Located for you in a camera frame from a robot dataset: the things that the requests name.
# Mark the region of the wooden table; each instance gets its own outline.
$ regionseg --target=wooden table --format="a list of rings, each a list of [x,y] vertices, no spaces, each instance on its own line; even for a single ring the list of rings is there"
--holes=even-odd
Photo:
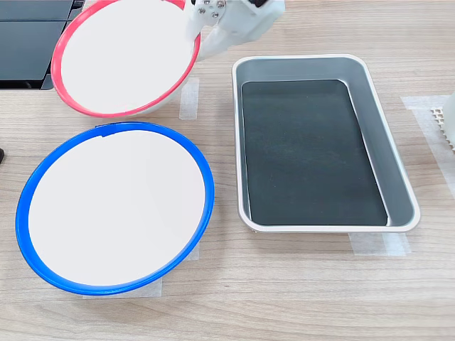
[[[0,92],[0,340],[454,340],[455,201],[400,99],[455,90],[454,13],[450,1],[288,0],[261,40],[198,63],[198,119],[181,121],[178,99],[142,119],[194,141],[215,177],[200,259],[166,275],[160,298],[83,300],[28,267],[14,231],[26,180],[62,142],[113,120],[53,90]],[[347,234],[255,234],[237,215],[232,64],[320,53],[370,68],[422,209],[407,256],[355,255]]]

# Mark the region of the silver tray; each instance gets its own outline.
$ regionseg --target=silver tray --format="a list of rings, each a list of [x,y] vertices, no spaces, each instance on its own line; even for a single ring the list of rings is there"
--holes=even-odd
[[[258,224],[251,218],[242,86],[248,82],[339,80],[348,88],[387,222],[380,226],[342,224]],[[240,218],[258,232],[406,232],[420,210],[385,120],[366,64],[352,55],[309,55],[243,58],[232,69],[235,104],[237,199]]]

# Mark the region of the masking tape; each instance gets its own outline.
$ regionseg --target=masking tape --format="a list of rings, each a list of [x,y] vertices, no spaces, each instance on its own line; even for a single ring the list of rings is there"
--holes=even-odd
[[[408,96],[401,97],[403,104],[408,110],[420,109],[440,109],[445,102],[449,99],[449,95],[438,96]]]
[[[356,256],[406,256],[411,253],[405,233],[350,233]]]
[[[442,108],[448,98],[450,96],[402,97],[402,101],[407,109],[412,110],[450,192],[455,197],[455,155],[432,113],[432,109]]]
[[[192,120],[198,118],[199,78],[190,78],[182,87],[178,118]]]
[[[194,249],[183,261],[197,261],[199,260],[199,243],[196,244]],[[83,295],[82,299],[93,299],[93,298],[145,298],[145,297],[161,297],[161,290],[163,287],[163,279],[159,278],[146,286],[141,288],[127,291],[126,293],[118,293],[117,295],[107,295],[107,296],[86,296]]]

